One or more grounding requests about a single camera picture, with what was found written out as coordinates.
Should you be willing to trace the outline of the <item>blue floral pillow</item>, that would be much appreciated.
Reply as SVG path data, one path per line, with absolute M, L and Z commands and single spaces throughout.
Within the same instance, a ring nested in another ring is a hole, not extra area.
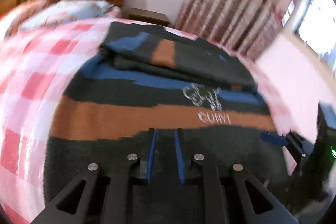
M 19 31 L 102 17 L 113 6 L 104 0 L 61 0 L 29 17 Z

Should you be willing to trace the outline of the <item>black sweater orange blue stripes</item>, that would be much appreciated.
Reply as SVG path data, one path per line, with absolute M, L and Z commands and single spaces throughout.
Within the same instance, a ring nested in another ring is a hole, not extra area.
M 148 131 L 157 130 L 151 181 Z M 183 129 L 186 180 L 174 135 Z M 162 26 L 113 22 L 66 87 L 50 128 L 45 203 L 84 223 L 244 223 L 231 177 L 246 167 L 275 196 L 289 182 L 268 101 L 237 57 Z

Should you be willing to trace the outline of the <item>pink checkered bed sheet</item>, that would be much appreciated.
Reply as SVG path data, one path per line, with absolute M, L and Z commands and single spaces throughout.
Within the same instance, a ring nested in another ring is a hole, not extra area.
M 1 216 L 12 223 L 84 223 L 82 217 L 71 217 L 56 209 L 56 203 L 67 195 L 67 185 L 60 195 L 46 204 L 43 179 L 46 148 L 53 117 L 59 101 L 80 67 L 94 57 L 108 27 L 123 20 L 87 19 L 57 27 L 20 32 L 1 42 Z M 165 28 L 188 39 L 198 37 Z M 279 137 L 291 128 L 287 111 L 272 88 L 263 88 L 250 63 L 239 59 L 259 85 L 268 101 Z M 261 182 L 239 163 L 232 166 L 236 198 L 241 205 L 239 188 L 248 193 L 256 216 L 269 212 L 272 205 L 258 193 L 264 186 L 291 214 L 298 213 L 310 196 L 298 175 L 289 175 L 283 192 L 275 196 L 268 182 Z

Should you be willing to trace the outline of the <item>pink floral pillow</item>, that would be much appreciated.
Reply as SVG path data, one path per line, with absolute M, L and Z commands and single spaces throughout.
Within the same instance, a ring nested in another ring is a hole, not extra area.
M 1 40 L 18 32 L 19 26 L 28 18 L 50 5 L 49 0 L 31 0 L 18 5 L 1 16 Z

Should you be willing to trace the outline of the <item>brown wooden nightstand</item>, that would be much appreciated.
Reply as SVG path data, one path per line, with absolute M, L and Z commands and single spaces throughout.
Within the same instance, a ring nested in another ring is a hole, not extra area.
M 125 19 L 172 27 L 171 21 L 165 14 L 144 9 L 130 8 L 122 12 Z

